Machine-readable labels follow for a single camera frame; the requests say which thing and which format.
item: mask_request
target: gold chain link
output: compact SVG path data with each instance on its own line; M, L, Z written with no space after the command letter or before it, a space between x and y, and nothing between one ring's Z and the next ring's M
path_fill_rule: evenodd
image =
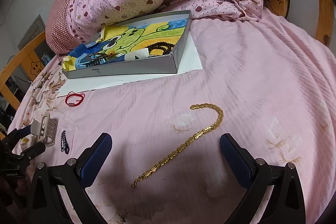
M183 144L181 144L175 151L170 153L166 158L164 158L163 160L160 160L157 164L155 164L148 171L144 172L141 176L137 176L137 178L131 184L132 188L137 187L137 183L139 181L142 181L145 178L148 178L150 175L152 175L154 172L156 172L158 169L160 169L161 166L164 166L165 164L167 164L170 160L172 160L174 157L176 157L178 153L181 153L187 146L191 145L194 142L194 140L197 140L199 137L203 136L204 134L207 134L207 133L211 132L212 130L216 129L217 127L219 127L219 125L223 121L224 112L218 106L213 105L213 104L200 104L200 105L192 105L190 108L191 109L199 109L199 108L205 108L205 107L212 108L212 109L217 111L218 119L216 120L216 122L214 122L213 125L211 125L209 127L206 127L206 128L203 128L201 131L192 135Z

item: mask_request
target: gold chain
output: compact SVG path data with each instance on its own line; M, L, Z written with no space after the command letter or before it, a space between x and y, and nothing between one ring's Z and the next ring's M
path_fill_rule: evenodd
M164 158L163 160L160 160L157 164L155 164L148 171L144 172L141 176L137 176L137 178L131 184L132 188L137 187L137 183L139 181L142 181L145 178L148 178L150 175L152 175L154 172L156 172L158 169L160 169L161 166L164 166L165 164L167 164L170 160L172 160L174 157L176 157L178 153L181 153L187 146L191 145L194 140L197 140L202 135L207 134L207 133L211 132L212 130L216 129L217 127L219 127L219 125L223 121L224 113L223 113L223 110L221 108L219 108L218 106L213 105L213 104L200 104L200 105L192 105L190 108L191 109L199 109L199 108L205 108L205 107L212 108L212 109L217 111L218 119L216 120L216 122L214 122L214 124L212 124L211 126L203 128L201 131L192 135L190 138L188 138L185 141L185 143L181 144L175 151L170 153L166 158Z

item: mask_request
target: white paper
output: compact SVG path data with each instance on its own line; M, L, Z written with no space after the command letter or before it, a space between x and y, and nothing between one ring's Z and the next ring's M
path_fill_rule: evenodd
M166 76L180 75L192 70L200 70L202 64L197 53L193 38L188 34L184 50L182 53L180 65L177 73L162 73L162 74L143 74L143 75L111 75L111 76L96 76L87 78L68 79L60 88L57 97L67 95L70 91L83 92L87 90L97 90L108 88L111 86L122 85L135 81L148 80Z

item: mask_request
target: red bracelet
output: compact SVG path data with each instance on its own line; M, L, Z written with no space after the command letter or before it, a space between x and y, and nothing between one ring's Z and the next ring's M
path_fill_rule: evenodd
M68 103L68 100L71 98L71 97L74 97L74 96L77 96L77 97L81 97L80 100L76 100L76 102L78 103ZM69 106L69 107L75 107L75 106L78 106L80 105L83 100L84 100L84 97L85 97L85 93L74 93L73 91L70 91L67 95L67 97L65 98L65 103Z

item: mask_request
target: silver bolt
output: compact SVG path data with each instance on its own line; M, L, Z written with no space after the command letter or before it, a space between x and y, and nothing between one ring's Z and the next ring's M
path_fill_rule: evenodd
M292 163L292 162L289 162L289 163L288 163L288 167L289 167L290 169L295 169L295 164Z
M37 168L38 169L42 169L44 167L44 162L40 162L38 165L37 165Z
M74 165L75 163L76 163L76 159L74 159L74 158L68 159L68 161L67 161L68 165Z
M265 160L262 159L262 158L257 158L255 161L256 161L259 165L264 165L264 164L266 163Z

